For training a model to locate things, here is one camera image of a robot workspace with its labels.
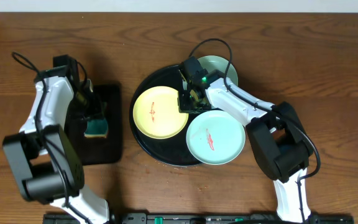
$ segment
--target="white wall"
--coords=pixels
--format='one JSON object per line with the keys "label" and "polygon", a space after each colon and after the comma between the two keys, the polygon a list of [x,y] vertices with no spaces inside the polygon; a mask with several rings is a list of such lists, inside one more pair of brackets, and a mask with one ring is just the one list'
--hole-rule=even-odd
{"label": "white wall", "polygon": [[358,12],[358,0],[0,0],[0,12]]}

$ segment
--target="wood grain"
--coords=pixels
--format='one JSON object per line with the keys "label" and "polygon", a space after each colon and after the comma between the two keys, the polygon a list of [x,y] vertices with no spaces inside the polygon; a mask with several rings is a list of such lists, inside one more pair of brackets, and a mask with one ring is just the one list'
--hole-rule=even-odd
{"label": "wood grain", "polygon": [[[57,210],[21,199],[1,149],[29,114],[34,74],[13,61],[15,50],[40,69],[70,54],[95,84],[122,89],[124,155],[117,164],[85,167],[86,183],[117,212],[274,211],[272,181],[249,144],[223,166],[163,165],[136,143],[129,103],[154,70],[181,62],[203,39],[233,49],[239,85],[298,112],[319,148],[321,172],[307,180],[308,204],[319,213],[350,213],[358,223],[358,14],[0,13],[0,223],[40,223]],[[206,44],[196,56],[227,50]],[[311,159],[310,169],[316,165]]]}

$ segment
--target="black stand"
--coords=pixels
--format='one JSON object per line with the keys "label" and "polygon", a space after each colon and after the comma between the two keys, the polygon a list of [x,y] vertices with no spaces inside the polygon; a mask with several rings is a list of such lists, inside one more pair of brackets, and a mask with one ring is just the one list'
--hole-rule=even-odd
{"label": "black stand", "polygon": [[86,138],[86,121],[67,120],[65,132],[82,164],[109,164],[122,156],[121,92],[119,85],[96,85],[93,88],[102,102],[107,103],[105,117],[109,125],[106,138]]}

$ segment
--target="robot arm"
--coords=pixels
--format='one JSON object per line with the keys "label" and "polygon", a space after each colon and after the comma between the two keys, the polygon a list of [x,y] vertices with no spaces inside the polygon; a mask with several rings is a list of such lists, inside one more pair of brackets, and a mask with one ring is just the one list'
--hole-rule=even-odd
{"label": "robot arm", "polygon": [[[40,105],[47,84],[45,100]],[[67,211],[86,223],[102,224],[109,221],[107,201],[99,198],[85,185],[83,166],[64,132],[65,121],[103,117],[98,97],[93,94],[92,84],[79,81],[77,62],[67,55],[53,58],[53,69],[42,71],[35,79],[37,94],[30,115],[18,134],[6,136],[3,149],[21,195],[27,201],[37,200]],[[33,159],[46,154],[35,128],[35,114],[41,106],[40,123],[50,152],[58,164],[52,162],[33,165]],[[67,178],[67,192],[58,167]],[[69,204],[65,205],[65,196]]]}
{"label": "robot arm", "polygon": [[[208,73],[194,57],[185,60],[180,71],[187,84],[183,91],[179,92],[181,112],[199,113],[216,107],[237,119],[247,130],[259,167],[274,182],[278,200],[278,216],[284,221],[301,223],[302,216],[296,182],[298,177],[306,174],[308,158],[313,152],[303,142],[302,136],[284,121],[233,95],[226,89],[221,72],[215,70]],[[302,127],[295,110],[288,103],[275,106],[235,86],[229,78],[226,81],[241,97],[291,118],[299,127]],[[285,130],[285,134],[280,139],[274,139],[272,133],[281,129]],[[307,218],[311,212],[306,203],[305,180],[301,180],[301,183],[303,214]]]}

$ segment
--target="sponge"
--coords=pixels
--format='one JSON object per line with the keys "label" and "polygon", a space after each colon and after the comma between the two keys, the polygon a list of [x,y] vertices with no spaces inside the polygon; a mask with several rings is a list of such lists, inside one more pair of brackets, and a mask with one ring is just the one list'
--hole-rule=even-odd
{"label": "sponge", "polygon": [[86,138],[106,138],[109,132],[109,125],[106,119],[92,119],[84,132]]}

